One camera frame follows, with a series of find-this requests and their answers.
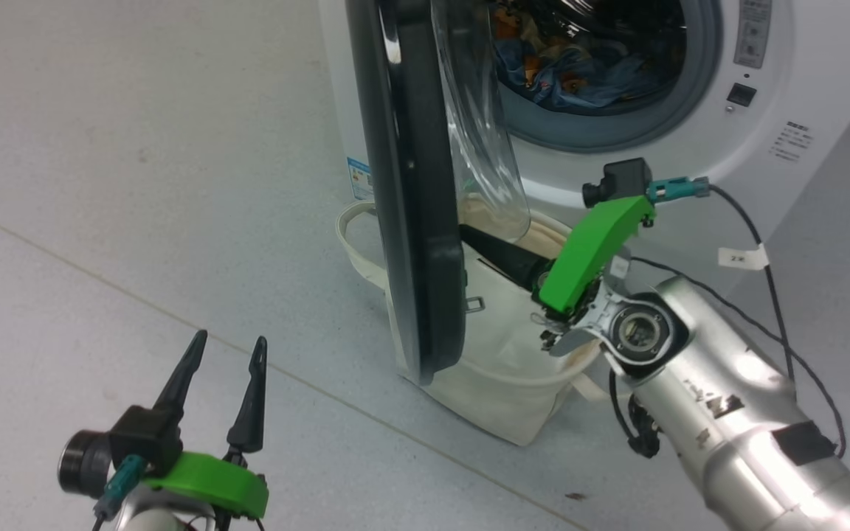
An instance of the teal connector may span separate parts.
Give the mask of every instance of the teal connector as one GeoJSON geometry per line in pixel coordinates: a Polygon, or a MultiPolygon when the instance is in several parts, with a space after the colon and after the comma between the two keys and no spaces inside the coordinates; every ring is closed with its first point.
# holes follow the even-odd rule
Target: teal connector
{"type": "Polygon", "coordinates": [[[648,200],[652,204],[674,201],[681,198],[706,198],[711,194],[711,180],[699,178],[669,178],[648,184],[648,200]]]}
{"type": "Polygon", "coordinates": [[[94,505],[94,516],[102,521],[114,520],[124,504],[124,499],[131,493],[133,487],[139,484],[145,472],[146,460],[144,458],[133,456],[133,454],[125,457],[114,477],[111,477],[111,481],[107,481],[107,486],[104,487],[104,495],[94,505]]]}

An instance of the clothes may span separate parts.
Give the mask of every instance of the clothes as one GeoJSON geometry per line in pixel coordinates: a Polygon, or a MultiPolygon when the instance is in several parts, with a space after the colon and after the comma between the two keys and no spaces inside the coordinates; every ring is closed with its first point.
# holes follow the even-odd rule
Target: clothes
{"type": "Polygon", "coordinates": [[[661,90],[680,63],[668,41],[649,41],[629,53],[620,41],[580,32],[573,40],[544,38],[527,13],[492,4],[499,78],[553,108],[604,108],[661,90]]]}

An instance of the silver robotic arm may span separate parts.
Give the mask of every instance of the silver robotic arm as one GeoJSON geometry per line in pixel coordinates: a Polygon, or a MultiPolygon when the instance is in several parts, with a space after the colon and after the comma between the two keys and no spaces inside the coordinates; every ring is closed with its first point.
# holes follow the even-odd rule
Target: silver robotic arm
{"type": "Polygon", "coordinates": [[[688,281],[645,298],[603,282],[554,354],[591,336],[730,529],[850,531],[850,470],[835,446],[789,379],[688,281]]]}

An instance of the washing machine door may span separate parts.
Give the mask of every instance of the washing machine door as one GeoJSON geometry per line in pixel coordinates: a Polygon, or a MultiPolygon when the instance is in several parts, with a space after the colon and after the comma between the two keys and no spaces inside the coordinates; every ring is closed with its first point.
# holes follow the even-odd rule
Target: washing machine door
{"type": "Polygon", "coordinates": [[[482,2],[347,0],[376,211],[409,376],[428,384],[465,340],[459,223],[529,227],[482,2]]]}

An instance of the white cable tag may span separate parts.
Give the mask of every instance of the white cable tag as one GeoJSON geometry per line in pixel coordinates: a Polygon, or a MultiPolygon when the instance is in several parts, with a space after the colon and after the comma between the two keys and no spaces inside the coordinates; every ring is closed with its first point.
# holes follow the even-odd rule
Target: white cable tag
{"type": "Polygon", "coordinates": [[[752,251],[737,251],[736,249],[719,248],[717,262],[723,268],[748,269],[759,271],[770,264],[770,258],[766,256],[766,248],[759,244],[752,251]]]}
{"type": "Polygon", "coordinates": [[[621,256],[613,256],[612,262],[608,266],[608,274],[617,279],[624,279],[628,275],[628,267],[631,265],[621,256]]]}

